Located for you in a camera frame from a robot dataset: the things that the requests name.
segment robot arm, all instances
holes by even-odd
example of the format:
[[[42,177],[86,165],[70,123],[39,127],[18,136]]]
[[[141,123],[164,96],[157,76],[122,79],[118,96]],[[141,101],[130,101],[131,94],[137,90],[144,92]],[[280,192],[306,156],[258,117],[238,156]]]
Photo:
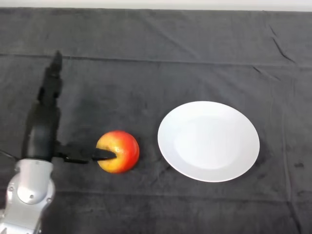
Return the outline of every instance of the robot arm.
[[[17,174],[9,182],[6,207],[0,211],[0,234],[41,233],[42,213],[55,194],[51,179],[53,157],[61,157],[66,162],[88,163],[80,150],[57,142],[61,69],[62,55],[57,52],[45,70],[43,84],[27,118],[22,159],[16,164]],[[115,157],[112,152],[96,149],[92,159]]]

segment table surface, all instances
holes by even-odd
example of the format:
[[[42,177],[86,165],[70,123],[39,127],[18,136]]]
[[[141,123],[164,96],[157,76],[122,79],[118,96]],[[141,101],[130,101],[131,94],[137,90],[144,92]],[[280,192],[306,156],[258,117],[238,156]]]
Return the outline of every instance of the table surface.
[[[45,234],[312,232],[312,14],[0,9],[0,148],[20,156],[25,120],[55,50],[64,54],[58,139],[92,149],[107,131],[139,142],[122,175],[55,159]],[[162,118],[197,100],[242,112],[255,165],[222,183],[162,157]],[[14,174],[0,158],[0,205]]]

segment red apple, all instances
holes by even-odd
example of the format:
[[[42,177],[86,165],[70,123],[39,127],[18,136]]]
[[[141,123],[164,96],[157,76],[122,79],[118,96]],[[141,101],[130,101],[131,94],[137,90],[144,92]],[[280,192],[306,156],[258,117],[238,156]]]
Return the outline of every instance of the red apple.
[[[104,134],[97,142],[97,148],[109,150],[116,158],[98,161],[102,169],[110,173],[122,173],[136,164],[139,147],[136,139],[124,131],[112,131]]]

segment white wall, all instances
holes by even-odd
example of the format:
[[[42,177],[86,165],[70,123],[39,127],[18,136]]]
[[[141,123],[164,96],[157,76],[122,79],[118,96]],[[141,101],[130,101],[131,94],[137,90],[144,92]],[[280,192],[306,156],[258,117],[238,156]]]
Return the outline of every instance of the white wall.
[[[312,11],[312,0],[0,0],[0,7]]]

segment round plate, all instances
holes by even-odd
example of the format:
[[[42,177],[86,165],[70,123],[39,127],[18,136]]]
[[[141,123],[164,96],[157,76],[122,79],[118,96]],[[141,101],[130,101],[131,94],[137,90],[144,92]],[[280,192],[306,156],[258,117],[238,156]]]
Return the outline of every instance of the round plate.
[[[258,133],[249,119],[232,107],[211,101],[173,109],[159,126],[158,144],[178,172],[206,182],[244,174],[260,149]]]

